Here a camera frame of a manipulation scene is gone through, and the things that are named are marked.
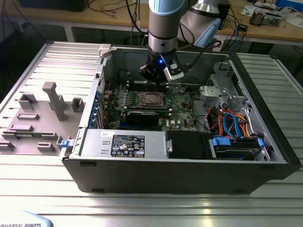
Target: side panel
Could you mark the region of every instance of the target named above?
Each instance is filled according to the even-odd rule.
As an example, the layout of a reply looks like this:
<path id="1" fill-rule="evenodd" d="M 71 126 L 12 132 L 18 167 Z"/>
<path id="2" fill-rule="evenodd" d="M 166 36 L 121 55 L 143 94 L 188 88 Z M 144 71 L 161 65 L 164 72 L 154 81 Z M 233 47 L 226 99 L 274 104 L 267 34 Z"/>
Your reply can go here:
<path id="1" fill-rule="evenodd" d="M 83 192 L 249 194 L 288 165 L 64 160 Z"/>
<path id="2" fill-rule="evenodd" d="M 245 85 L 245 88 L 248 92 L 247 95 L 249 96 L 248 98 L 253 101 L 252 105 L 255 105 L 256 109 L 259 111 L 278 149 L 282 153 L 284 159 L 290 164 L 289 168 L 287 168 L 287 170 L 279 176 L 279 179 L 285 179 L 287 176 L 300 169 L 302 167 L 302 164 L 300 163 L 294 150 L 290 146 L 288 140 L 277 124 L 275 118 L 273 117 L 264 99 L 256 88 L 253 80 L 250 78 L 238 55 L 236 53 L 232 53 L 231 59 L 236 71 L 238 72 L 237 76 L 240 77 L 243 84 Z"/>

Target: computer case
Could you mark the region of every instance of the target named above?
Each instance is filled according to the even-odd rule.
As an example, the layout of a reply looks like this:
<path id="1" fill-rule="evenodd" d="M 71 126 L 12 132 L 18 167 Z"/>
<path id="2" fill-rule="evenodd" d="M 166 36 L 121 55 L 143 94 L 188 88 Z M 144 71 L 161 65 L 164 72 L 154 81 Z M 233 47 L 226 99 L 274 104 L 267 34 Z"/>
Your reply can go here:
<path id="1" fill-rule="evenodd" d="M 223 26 L 224 26 L 225 20 L 227 18 L 227 14 L 228 14 L 230 7 L 231 7 L 231 5 L 228 2 L 228 0 L 220 0 L 220 2 L 218 4 L 218 9 L 220 12 L 219 18 L 221 19 L 221 24 L 219 26 L 219 30 L 223 29 Z"/>
<path id="2" fill-rule="evenodd" d="M 19 0 L 26 8 L 62 9 L 72 12 L 82 12 L 89 0 Z"/>

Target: yellow cable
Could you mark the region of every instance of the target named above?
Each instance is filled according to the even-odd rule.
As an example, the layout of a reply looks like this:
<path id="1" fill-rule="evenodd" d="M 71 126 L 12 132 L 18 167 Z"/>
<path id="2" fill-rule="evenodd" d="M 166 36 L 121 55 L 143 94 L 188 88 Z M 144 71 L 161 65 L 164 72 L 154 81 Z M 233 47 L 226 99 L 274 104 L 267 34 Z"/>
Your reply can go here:
<path id="1" fill-rule="evenodd" d="M 248 124 L 246 123 L 246 132 L 247 132 L 247 135 L 248 135 L 248 137 L 250 138 L 250 134 L 249 134 L 249 132 L 248 132 L 248 126 L 247 126 Z"/>

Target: metal bracket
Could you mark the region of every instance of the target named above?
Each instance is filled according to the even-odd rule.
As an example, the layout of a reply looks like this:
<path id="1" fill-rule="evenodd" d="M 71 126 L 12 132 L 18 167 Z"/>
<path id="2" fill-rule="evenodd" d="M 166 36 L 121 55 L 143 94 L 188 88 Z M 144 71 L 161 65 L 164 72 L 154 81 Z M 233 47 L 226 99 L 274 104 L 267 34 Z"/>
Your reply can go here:
<path id="1" fill-rule="evenodd" d="M 169 53 L 160 53 L 160 56 L 166 65 L 164 74 L 168 82 L 184 77 L 181 63 L 175 51 L 171 51 Z"/>
<path id="2" fill-rule="evenodd" d="M 99 57 L 105 58 L 111 56 L 111 44 L 101 44 L 99 48 Z"/>
<path id="3" fill-rule="evenodd" d="M 166 152 L 171 153 L 172 152 L 172 142 L 171 142 L 171 140 L 167 140 L 165 145 L 166 145 Z"/>

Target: blue cable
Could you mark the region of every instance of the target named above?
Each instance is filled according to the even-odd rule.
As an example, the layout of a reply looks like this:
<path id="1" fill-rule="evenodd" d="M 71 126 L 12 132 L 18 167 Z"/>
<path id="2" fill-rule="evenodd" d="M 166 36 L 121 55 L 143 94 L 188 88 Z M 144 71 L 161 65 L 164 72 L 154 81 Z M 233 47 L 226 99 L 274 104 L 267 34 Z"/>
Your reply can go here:
<path id="1" fill-rule="evenodd" d="M 227 126 L 226 126 L 226 120 L 227 120 L 227 118 L 228 118 L 229 115 L 231 115 L 233 117 L 233 120 L 235 121 L 235 129 L 236 129 L 237 136 L 240 137 L 240 138 L 243 137 L 242 133 L 241 133 L 241 130 L 239 129 L 238 119 L 232 113 L 227 113 L 224 116 L 224 118 L 223 118 L 223 127 L 224 127 L 224 130 L 227 132 L 227 134 L 229 134 L 231 136 L 232 139 L 234 139 L 234 136 L 231 134 L 230 131 L 228 131 Z"/>
<path id="2" fill-rule="evenodd" d="M 237 26 L 236 26 L 236 24 L 234 22 L 232 22 L 230 20 L 229 20 L 229 22 L 231 22 L 232 25 L 235 27 L 236 38 L 235 38 L 235 42 L 233 43 L 233 45 L 232 45 L 231 49 L 228 51 L 228 53 L 232 52 L 233 48 L 235 47 L 236 42 L 238 41 L 237 40 L 237 38 L 238 38 L 238 29 L 237 29 Z"/>

